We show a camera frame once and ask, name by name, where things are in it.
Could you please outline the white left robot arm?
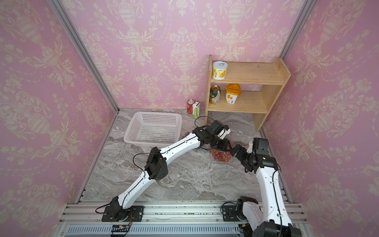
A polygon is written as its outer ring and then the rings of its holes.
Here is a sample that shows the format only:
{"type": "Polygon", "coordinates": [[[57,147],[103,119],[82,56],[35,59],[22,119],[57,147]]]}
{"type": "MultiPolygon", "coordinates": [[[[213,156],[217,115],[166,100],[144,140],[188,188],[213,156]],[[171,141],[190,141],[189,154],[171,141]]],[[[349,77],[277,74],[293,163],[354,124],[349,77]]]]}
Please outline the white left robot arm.
{"type": "Polygon", "coordinates": [[[164,147],[154,147],[141,175],[122,194],[114,197],[108,206],[104,217],[112,221],[124,220],[136,199],[153,183],[162,180],[168,174],[168,165],[179,156],[207,144],[210,148],[228,151],[230,142],[225,138],[231,132],[227,125],[211,125],[195,128],[178,142],[164,147]]]}

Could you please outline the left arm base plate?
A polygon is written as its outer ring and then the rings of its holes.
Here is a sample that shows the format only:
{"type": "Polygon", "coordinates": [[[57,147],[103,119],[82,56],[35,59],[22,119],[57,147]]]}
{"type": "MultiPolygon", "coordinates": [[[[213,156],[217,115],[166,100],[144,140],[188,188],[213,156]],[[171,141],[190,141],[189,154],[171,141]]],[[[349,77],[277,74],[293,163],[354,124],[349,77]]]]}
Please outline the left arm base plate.
{"type": "Polygon", "coordinates": [[[141,222],[143,217],[143,206],[132,206],[127,209],[107,206],[103,213],[102,222],[141,222]]]}

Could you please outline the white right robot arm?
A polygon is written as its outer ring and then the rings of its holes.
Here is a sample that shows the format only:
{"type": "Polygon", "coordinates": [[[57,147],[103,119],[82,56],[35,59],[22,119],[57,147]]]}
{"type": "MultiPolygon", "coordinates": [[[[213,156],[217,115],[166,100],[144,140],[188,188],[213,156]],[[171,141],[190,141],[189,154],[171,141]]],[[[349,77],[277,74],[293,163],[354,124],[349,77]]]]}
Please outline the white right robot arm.
{"type": "Polygon", "coordinates": [[[231,155],[237,158],[246,172],[254,172],[261,190],[263,210],[258,204],[240,198],[240,218],[246,219],[252,232],[250,237],[300,237],[302,232],[293,226],[287,213],[279,185],[279,166],[265,149],[248,152],[236,145],[231,155]]]}

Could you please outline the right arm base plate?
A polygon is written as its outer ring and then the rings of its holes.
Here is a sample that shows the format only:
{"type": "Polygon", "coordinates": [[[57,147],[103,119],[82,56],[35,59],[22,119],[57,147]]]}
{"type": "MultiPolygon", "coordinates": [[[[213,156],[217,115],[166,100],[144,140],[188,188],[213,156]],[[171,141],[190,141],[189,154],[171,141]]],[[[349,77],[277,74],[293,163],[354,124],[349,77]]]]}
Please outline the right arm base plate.
{"type": "Polygon", "coordinates": [[[228,203],[227,205],[223,205],[221,207],[221,213],[223,216],[224,222],[241,222],[245,221],[241,219],[241,216],[237,212],[237,206],[228,203]]]}

